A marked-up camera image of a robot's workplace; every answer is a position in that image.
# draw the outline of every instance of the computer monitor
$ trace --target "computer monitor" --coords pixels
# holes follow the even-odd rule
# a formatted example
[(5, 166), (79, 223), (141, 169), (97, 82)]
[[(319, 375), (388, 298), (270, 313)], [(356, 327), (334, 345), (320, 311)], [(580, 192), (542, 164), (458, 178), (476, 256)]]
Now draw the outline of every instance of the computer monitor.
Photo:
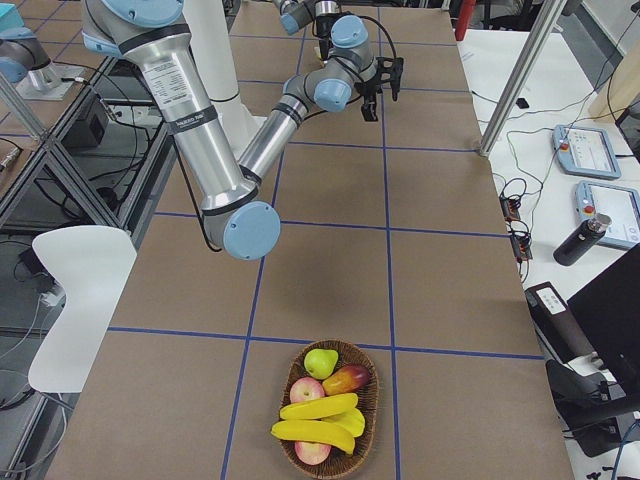
[(640, 244), (567, 303), (625, 393), (640, 393)]
[[(582, 377), (547, 362), (558, 412), (583, 452), (617, 448), (640, 410), (640, 245), (636, 245), (567, 302), (587, 340), (615, 377)], [(637, 431), (631, 440), (639, 440)]]

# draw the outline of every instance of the white table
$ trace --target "white table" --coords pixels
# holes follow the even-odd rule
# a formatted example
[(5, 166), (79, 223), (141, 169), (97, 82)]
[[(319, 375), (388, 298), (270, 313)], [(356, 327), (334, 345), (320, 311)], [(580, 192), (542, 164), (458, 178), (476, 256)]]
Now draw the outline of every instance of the white table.
[[(521, 32), (492, 32), (470, 30), (459, 50), (463, 60), (465, 74), (471, 90), (488, 99), (498, 100), (511, 74), (527, 34)], [(540, 55), (533, 71), (520, 96), (530, 104), (528, 110), (514, 107), (511, 116), (520, 116), (526, 111), (562, 109), (582, 99), (577, 105), (561, 112), (527, 114), (507, 122), (496, 143), (489, 161), (494, 173), (507, 180), (514, 177), (526, 178), (528, 191), (534, 192), (539, 184), (531, 177), (518, 171), (515, 158), (510, 152), (507, 132), (521, 130), (532, 132), (540, 128), (553, 128), (557, 124), (570, 124), (577, 118), (588, 117), (588, 106), (595, 98), (593, 88), (582, 72), (578, 62), (571, 53), (560, 34), (552, 34)], [(495, 104), (474, 96), (474, 107), (482, 130), (491, 118)], [(630, 155), (631, 151), (618, 129), (612, 123), (583, 120), (577, 126), (605, 128), (609, 133), (616, 155)], [(559, 265), (553, 259), (554, 249), (562, 243), (567, 235), (580, 223), (575, 208), (575, 187), (586, 177), (566, 175), (553, 158), (551, 131), (543, 130), (536, 134), (511, 134), (511, 140), (519, 160), (520, 167), (533, 173), (538, 178), (549, 177), (544, 184), (542, 197), (535, 208), (533, 224), (533, 243), (531, 251), (533, 260), (529, 262), (529, 274), (523, 284), (524, 288), (550, 281), (558, 292), (568, 299), (580, 290), (591, 279), (597, 276), (611, 263), (623, 255), (623, 251), (608, 247), (595, 246), (571, 267)], [(640, 165), (635, 158), (618, 159), (622, 177), (614, 181), (616, 185), (640, 189)], [(519, 193), (521, 182), (514, 184), (507, 193)], [(496, 177), (498, 192), (504, 182)], [(531, 211), (536, 196), (527, 196), (523, 200), (520, 214), (531, 226)], [(589, 365), (583, 362), (582, 367), (588, 370)], [(586, 457), (577, 443), (567, 441), (574, 475), (576, 479), (584, 479), (587, 474), (601, 472), (601, 480), (609, 480), (610, 473), (602, 472), (602, 466), (612, 466), (616, 451), (599, 457)], [(638, 443), (625, 447), (618, 475), (640, 477), (640, 446)]]

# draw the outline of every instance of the white chair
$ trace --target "white chair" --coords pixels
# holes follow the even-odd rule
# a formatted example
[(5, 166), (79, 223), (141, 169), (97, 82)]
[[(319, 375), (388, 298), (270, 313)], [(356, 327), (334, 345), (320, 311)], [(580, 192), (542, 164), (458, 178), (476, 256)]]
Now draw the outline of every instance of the white chair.
[(62, 286), (66, 303), (29, 369), (39, 392), (79, 393), (104, 338), (136, 250), (122, 230), (99, 225), (37, 236), (33, 249)]

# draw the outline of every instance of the red apple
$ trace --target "red apple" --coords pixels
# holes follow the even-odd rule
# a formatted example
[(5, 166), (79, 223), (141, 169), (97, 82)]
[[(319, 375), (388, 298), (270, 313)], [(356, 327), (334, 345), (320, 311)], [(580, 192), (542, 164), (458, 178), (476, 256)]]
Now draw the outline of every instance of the red apple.
[(307, 465), (318, 465), (331, 453), (331, 445), (326, 443), (296, 442), (294, 448), (300, 461)]
[(327, 395), (355, 392), (364, 387), (371, 375), (363, 365), (345, 365), (333, 375), (322, 382), (322, 387)]
[(291, 385), (289, 390), (289, 400), (291, 403), (304, 402), (305, 400), (315, 400), (324, 397), (324, 388), (315, 378), (302, 377)]

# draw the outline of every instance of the screen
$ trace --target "screen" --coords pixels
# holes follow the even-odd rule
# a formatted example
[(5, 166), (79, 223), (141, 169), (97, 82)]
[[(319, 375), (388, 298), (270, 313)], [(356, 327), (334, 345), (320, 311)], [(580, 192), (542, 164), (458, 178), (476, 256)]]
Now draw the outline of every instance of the screen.
[(613, 171), (602, 133), (572, 128), (565, 129), (565, 135), (571, 145), (571, 156), (576, 166), (604, 172)]
[(611, 217), (606, 237), (631, 243), (640, 242), (640, 222), (631, 193), (592, 185), (591, 195), (596, 212)]
[(567, 302), (576, 322), (627, 394), (640, 393), (640, 245)]

